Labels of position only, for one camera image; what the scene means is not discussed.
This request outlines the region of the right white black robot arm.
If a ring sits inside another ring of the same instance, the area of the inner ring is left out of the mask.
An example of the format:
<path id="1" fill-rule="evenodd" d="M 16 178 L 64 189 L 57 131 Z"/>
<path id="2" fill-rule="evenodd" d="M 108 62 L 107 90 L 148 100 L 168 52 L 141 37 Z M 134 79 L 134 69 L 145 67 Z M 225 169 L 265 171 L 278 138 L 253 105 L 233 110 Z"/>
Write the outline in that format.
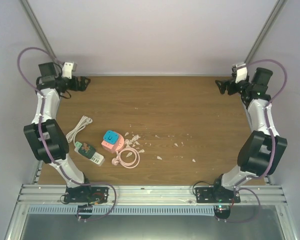
<path id="1" fill-rule="evenodd" d="M 273 75 L 269 69 L 258 67 L 249 79 L 246 64 L 232 66 L 231 78 L 215 83 L 221 94 L 240 94 L 252 127 L 252 132 L 238 153 L 236 166 L 215 179 L 211 196 L 218 203 L 235 197 L 239 187 L 248 181 L 272 175 L 288 141 L 280 137 L 272 117 L 272 97 L 267 94 Z"/>

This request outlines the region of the blue square plug adapter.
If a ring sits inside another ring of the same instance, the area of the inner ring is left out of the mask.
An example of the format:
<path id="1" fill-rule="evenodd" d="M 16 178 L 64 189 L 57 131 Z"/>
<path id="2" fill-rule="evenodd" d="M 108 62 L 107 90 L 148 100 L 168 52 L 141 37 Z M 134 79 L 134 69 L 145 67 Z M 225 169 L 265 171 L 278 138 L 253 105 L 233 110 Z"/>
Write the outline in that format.
<path id="1" fill-rule="evenodd" d="M 115 145 L 117 143 L 117 141 L 119 140 L 119 134 L 115 131 L 108 130 L 104 134 L 103 140 L 108 144 Z"/>

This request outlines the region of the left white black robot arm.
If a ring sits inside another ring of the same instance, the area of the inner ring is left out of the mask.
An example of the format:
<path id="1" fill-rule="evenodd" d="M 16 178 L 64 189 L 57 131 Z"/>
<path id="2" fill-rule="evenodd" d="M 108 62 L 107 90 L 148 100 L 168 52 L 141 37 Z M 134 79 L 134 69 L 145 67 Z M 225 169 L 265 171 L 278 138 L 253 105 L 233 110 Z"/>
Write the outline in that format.
<path id="1" fill-rule="evenodd" d="M 74 189 L 76 197 L 88 202 L 93 197 L 93 189 L 69 155 L 69 143 L 56 121 L 57 111 L 64 94 L 71 91 L 85 91 L 90 79 L 76 77 L 74 62 L 64 62 L 60 73 L 54 62 L 39 65 L 40 76 L 34 87 L 37 96 L 37 107 L 31 124 L 24 126 L 23 133 L 28 144 L 39 161 L 53 167 L 65 180 L 68 188 Z"/>

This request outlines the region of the pink round power strip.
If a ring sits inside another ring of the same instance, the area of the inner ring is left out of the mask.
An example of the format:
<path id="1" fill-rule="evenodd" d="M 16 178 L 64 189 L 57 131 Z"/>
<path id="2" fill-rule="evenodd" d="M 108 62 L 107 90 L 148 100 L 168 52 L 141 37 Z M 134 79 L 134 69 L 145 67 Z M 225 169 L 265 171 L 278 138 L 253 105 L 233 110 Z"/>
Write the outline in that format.
<path id="1" fill-rule="evenodd" d="M 118 140 L 116 142 L 117 146 L 115 148 L 116 152 L 120 152 L 125 147 L 125 139 L 122 135 L 118 135 Z"/>

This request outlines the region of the pink cube socket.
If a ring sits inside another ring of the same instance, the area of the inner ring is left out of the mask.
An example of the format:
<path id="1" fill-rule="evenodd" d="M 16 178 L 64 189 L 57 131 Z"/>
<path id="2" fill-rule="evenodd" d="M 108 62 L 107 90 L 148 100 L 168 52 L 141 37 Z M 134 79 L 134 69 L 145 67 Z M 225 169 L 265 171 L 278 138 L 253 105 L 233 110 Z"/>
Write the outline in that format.
<path id="1" fill-rule="evenodd" d="M 101 146 L 110 153 L 115 153 L 117 149 L 118 142 L 116 141 L 114 144 L 107 142 L 106 140 L 103 140 L 101 143 Z"/>

